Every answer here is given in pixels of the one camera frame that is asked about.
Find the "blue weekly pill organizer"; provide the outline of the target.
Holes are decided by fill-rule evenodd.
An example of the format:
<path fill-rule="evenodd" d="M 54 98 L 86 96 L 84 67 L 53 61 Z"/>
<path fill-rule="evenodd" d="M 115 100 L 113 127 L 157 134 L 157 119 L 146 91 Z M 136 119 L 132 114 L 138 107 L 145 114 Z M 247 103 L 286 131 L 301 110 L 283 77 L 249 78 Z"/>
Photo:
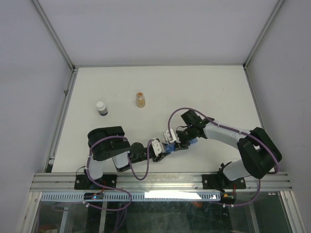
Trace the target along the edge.
<path fill-rule="evenodd" d="M 179 150 L 188 150 L 192 144 L 195 144 L 197 142 L 198 142 L 198 139 L 193 139 L 191 141 L 185 141 L 185 142 L 179 142 L 179 143 L 174 142 L 172 144 L 167 144 L 165 146 L 165 152 L 167 154 L 170 154 L 172 152 L 176 152 Z"/>

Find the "clear bottle orange pills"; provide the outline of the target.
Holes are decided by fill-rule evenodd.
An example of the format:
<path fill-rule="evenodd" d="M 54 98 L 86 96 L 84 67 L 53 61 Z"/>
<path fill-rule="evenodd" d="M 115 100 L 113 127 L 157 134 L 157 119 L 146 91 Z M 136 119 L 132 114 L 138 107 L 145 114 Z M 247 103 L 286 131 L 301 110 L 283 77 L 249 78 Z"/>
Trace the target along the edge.
<path fill-rule="evenodd" d="M 138 108 L 143 108 L 145 106 L 145 96 L 142 92 L 136 93 L 136 105 Z"/>

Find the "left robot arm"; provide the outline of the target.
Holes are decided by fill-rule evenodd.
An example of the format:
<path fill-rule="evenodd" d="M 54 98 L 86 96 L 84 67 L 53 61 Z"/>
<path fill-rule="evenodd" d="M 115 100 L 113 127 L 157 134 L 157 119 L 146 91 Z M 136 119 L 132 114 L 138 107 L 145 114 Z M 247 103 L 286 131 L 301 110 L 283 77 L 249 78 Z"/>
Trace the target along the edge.
<path fill-rule="evenodd" d="M 97 128 L 87 134 L 89 156 L 85 167 L 85 183 L 98 188 L 102 183 L 104 161 L 112 159 L 117 172 L 133 168 L 133 164 L 147 161 L 159 162 L 169 154 L 169 145 L 159 139 L 151 139 L 147 146 L 136 142 L 130 144 L 121 126 Z"/>

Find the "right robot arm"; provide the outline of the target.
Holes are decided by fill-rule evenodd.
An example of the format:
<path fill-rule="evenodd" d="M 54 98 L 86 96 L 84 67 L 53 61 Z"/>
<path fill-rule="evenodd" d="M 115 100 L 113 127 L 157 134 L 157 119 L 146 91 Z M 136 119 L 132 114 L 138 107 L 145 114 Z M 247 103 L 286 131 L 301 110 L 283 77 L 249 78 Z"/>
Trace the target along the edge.
<path fill-rule="evenodd" d="M 241 156 L 239 160 L 221 164 L 216 175 L 207 180 L 212 188 L 222 191 L 241 178 L 252 176 L 262 179 L 272 169 L 278 172 L 282 155 L 264 129 L 233 128 L 213 118 L 201 118 L 192 109 L 186 111 L 181 117 L 186 128 L 176 131 L 179 148 L 187 149 L 193 140 L 204 138 L 220 141 L 239 151 Z"/>

